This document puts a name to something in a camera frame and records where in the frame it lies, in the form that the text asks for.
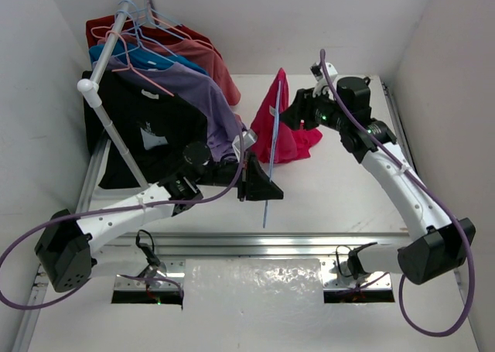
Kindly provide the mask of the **blue wire hanger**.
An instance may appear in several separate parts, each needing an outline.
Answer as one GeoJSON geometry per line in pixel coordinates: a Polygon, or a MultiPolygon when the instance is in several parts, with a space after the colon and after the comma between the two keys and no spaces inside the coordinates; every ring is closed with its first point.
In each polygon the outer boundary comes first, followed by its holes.
{"type": "MultiPolygon", "coordinates": [[[[275,164],[275,152],[276,152],[276,145],[278,142],[278,129],[279,129],[279,108],[280,108],[280,102],[282,96],[282,82],[279,80],[277,84],[278,84],[277,94],[276,94],[275,108],[273,114],[274,121],[273,121],[272,135],[271,135],[271,150],[270,150],[270,157],[268,164],[268,178],[270,182],[272,181],[272,174],[275,164]]],[[[264,229],[266,228],[267,225],[268,210],[269,210],[269,202],[268,200],[266,200],[264,205],[263,221],[262,221],[262,227],[264,229]]]]}

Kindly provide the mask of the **pink t shirt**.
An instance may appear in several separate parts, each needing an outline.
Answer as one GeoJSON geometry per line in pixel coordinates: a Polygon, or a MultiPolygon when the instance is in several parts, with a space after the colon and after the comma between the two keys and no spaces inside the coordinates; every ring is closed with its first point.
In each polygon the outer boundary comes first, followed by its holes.
{"type": "MultiPolygon", "coordinates": [[[[288,95],[286,72],[280,68],[251,123],[251,130],[257,136],[251,151],[260,162],[270,163],[275,116],[288,108],[288,95]]],[[[279,117],[274,163],[282,164],[309,158],[310,149],[322,138],[323,134],[317,129],[291,130],[282,123],[282,117],[279,117]]]]}

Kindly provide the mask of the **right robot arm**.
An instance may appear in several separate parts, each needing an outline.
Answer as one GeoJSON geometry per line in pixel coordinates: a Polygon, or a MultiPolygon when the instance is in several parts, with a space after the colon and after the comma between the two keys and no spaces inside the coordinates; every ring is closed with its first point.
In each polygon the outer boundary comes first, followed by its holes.
{"type": "Polygon", "coordinates": [[[460,235],[472,241],[476,228],[468,218],[454,224],[414,183],[416,174],[395,134],[371,114],[369,83],[360,77],[337,81],[336,92],[344,109],[325,91],[316,94],[312,88],[299,89],[280,120],[292,130],[322,125],[337,131],[343,147],[378,181],[408,229],[411,243],[407,246],[374,242],[351,250],[344,263],[349,276],[358,280],[371,272],[392,272],[421,285],[465,263],[460,235]]]}

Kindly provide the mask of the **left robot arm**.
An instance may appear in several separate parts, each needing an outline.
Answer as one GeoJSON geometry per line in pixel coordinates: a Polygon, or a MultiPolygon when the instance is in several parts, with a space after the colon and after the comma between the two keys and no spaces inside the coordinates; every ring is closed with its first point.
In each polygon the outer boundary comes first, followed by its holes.
{"type": "Polygon", "coordinates": [[[160,260],[152,247],[137,241],[131,259],[111,253],[105,245],[157,220],[176,217],[192,207],[209,203],[201,186],[237,189],[240,201],[280,200],[284,193],[261,168],[253,152],[243,152],[233,165],[213,162],[201,142],[188,144],[171,175],[147,189],[100,210],[70,214],[61,210],[43,230],[35,254],[58,293],[80,288],[100,275],[139,275],[160,260]]]}

